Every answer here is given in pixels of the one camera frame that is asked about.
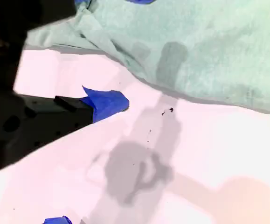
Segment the fixed taped gripper finger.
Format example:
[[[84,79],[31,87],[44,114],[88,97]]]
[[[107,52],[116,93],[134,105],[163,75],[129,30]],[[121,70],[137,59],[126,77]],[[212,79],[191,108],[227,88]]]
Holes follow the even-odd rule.
[[[0,169],[83,127],[129,108],[119,91],[83,88],[86,96],[0,95]]]

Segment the moving taped gripper finger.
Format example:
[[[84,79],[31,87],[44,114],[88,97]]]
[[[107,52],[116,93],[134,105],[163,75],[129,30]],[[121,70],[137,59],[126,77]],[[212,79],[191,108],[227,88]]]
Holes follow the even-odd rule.
[[[0,0],[0,23],[3,20],[26,22],[30,29],[61,21],[76,14],[81,5],[90,6],[89,0]]]

